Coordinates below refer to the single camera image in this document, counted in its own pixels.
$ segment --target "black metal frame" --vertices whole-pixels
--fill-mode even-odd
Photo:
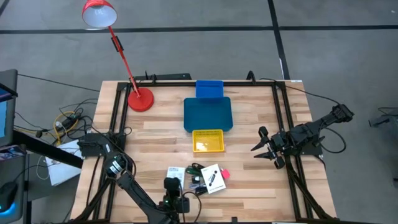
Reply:
[[[275,103],[276,116],[277,116],[277,120],[278,120],[278,124],[279,124],[279,130],[284,131],[284,122],[283,122],[282,112],[281,112],[281,108],[280,108],[279,96],[278,96],[278,92],[277,92],[277,89],[280,89],[282,92],[282,99],[283,99],[283,102],[285,105],[289,129],[293,128],[293,126],[294,126],[293,118],[292,118],[292,113],[290,111],[290,105],[289,105],[289,100],[288,100],[288,96],[287,96],[287,92],[286,92],[285,82],[270,82],[270,81],[266,81],[266,80],[264,80],[262,82],[258,82],[256,80],[254,74],[252,73],[252,71],[249,72],[246,80],[247,81],[236,81],[236,82],[234,82],[234,81],[228,82],[227,81],[227,82],[224,82],[224,86],[269,86],[269,87],[271,87],[272,88],[272,96],[274,98],[274,103]],[[192,86],[192,87],[194,87],[195,85],[196,85],[195,81],[182,81],[182,82],[157,81],[155,76],[152,77],[151,82],[143,81],[143,82],[137,83],[138,87],[157,87],[157,86],[167,86],[167,87]],[[121,115],[121,120],[120,120],[119,132],[122,132],[125,128],[126,114],[127,114],[127,96],[132,89],[132,85],[129,82],[119,82],[117,89],[116,89],[116,96],[114,99],[111,123],[109,125],[109,130],[111,132],[113,132],[115,129],[116,117],[118,114],[118,106],[119,106],[119,102],[121,100],[121,92],[125,88],[126,88],[126,94],[124,95],[123,110],[122,110],[122,115]],[[304,186],[306,186],[303,165],[302,165],[300,155],[295,156],[295,160],[296,160],[298,177],[300,179],[300,182],[303,183]],[[290,156],[285,156],[285,162],[287,164],[286,165],[287,169],[289,169],[290,167],[293,168]],[[102,184],[104,184],[104,178],[102,178],[102,177],[104,177],[104,173],[101,172],[101,179],[99,182],[100,186]],[[294,182],[294,179],[290,175],[288,175],[288,180],[289,180],[290,193],[292,195],[294,215],[295,215],[296,220],[299,220],[299,219],[301,219],[301,214],[300,214],[299,200],[297,198],[297,191],[295,188],[295,182]],[[107,201],[106,211],[105,211],[105,219],[108,219],[108,220],[110,220],[110,218],[111,218],[113,199],[114,199],[114,188],[115,188],[115,184],[112,183],[109,187],[109,195],[108,195],[108,201]],[[306,198],[304,198],[304,202],[305,202],[307,218],[313,218],[311,206]],[[94,220],[98,219],[100,203],[101,203],[101,201],[99,201],[99,204],[97,204],[97,207],[95,210],[97,212],[95,212],[94,216],[93,216]]]

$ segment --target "wooden tabletop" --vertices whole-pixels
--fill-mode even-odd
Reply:
[[[286,81],[286,85],[304,89],[303,83]],[[94,127],[104,133],[109,128],[116,86],[116,81],[103,82],[99,94]],[[295,220],[286,170],[277,170],[268,159],[253,158],[266,149],[250,151],[260,140],[257,133],[260,126],[266,126],[270,136],[279,130],[271,87],[224,87],[224,95],[231,98],[234,126],[224,133],[226,152],[212,154],[194,154],[192,134],[183,128],[183,100],[195,97],[195,87],[150,89],[155,96],[155,103],[150,110],[127,111],[126,126],[132,128],[132,133],[127,136],[126,153],[137,164],[137,182],[155,203],[161,201],[165,193],[163,180],[169,166],[186,167],[192,162],[204,166],[219,164],[220,167],[229,170],[231,177],[226,180],[226,189],[200,196],[203,206],[199,221],[230,222],[231,217],[238,217],[241,222]],[[287,93],[294,124],[311,121],[305,94],[290,88],[287,89]],[[283,112],[285,109],[281,93],[279,96]],[[288,127],[285,114],[284,121],[285,127]],[[323,164],[313,156],[302,156],[302,160],[309,191],[325,211],[335,217]],[[71,218],[77,217],[86,207],[95,161],[95,158],[91,158],[83,163]],[[100,173],[98,166],[91,197],[98,188]],[[185,191],[189,190],[190,178],[190,175],[185,175]],[[297,192],[301,214],[305,217],[302,195],[298,189]],[[99,217],[104,217],[107,196],[106,192]],[[198,200],[192,195],[189,197],[191,210],[186,214],[186,218],[192,222],[198,213]],[[128,194],[116,187],[111,222],[146,221],[146,216]]]

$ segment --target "yellow basket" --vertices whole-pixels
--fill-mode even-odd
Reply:
[[[194,130],[192,132],[193,152],[223,152],[223,130]]]

